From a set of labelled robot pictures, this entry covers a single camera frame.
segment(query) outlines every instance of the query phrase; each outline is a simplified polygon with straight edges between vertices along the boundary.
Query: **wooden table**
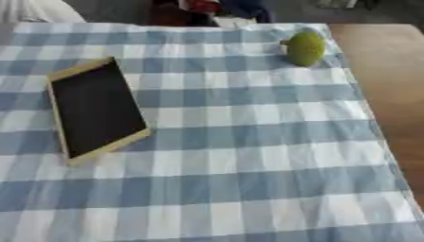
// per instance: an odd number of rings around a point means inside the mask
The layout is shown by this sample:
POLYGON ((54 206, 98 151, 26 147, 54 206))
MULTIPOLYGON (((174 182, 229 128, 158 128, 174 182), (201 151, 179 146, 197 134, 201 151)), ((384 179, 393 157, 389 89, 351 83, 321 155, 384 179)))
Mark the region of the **wooden table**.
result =
POLYGON ((408 25, 330 25, 424 209, 424 35, 408 25))

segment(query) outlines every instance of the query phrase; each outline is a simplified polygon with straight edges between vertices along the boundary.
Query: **red object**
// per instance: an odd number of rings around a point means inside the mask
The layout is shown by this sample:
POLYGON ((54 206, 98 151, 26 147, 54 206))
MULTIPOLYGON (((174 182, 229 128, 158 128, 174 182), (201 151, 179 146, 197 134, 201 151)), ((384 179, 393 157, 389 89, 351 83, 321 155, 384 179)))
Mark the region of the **red object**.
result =
POLYGON ((221 9, 221 5, 210 0, 186 0, 188 9, 197 12, 216 12, 221 9))

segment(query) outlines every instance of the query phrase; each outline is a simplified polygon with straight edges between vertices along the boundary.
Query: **white cloth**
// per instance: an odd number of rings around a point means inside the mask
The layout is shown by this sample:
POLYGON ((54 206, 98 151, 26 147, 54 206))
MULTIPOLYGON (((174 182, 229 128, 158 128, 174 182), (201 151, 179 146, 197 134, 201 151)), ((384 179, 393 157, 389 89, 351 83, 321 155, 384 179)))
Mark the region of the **white cloth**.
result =
POLYGON ((85 20, 62 0, 0 0, 0 23, 83 23, 85 20))

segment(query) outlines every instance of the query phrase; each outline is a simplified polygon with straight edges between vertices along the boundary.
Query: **tablecloth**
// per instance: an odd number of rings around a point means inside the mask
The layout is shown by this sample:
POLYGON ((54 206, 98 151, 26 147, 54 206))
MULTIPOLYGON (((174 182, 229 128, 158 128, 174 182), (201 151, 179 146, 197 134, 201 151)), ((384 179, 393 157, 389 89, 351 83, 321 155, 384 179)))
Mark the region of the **tablecloth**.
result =
POLYGON ((0 241, 424 241, 326 25, 20 24, 0 48, 0 241), (278 45, 326 38, 310 68, 278 45), (150 138, 66 167, 45 75, 114 56, 150 138))

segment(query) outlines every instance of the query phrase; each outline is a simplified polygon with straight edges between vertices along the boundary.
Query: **small chalkboard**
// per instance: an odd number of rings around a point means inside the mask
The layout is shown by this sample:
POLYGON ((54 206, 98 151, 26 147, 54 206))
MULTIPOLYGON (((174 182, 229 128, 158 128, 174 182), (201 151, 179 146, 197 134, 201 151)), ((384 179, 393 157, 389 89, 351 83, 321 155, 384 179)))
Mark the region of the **small chalkboard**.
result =
POLYGON ((48 80, 68 165, 150 135, 114 58, 53 73, 48 80))

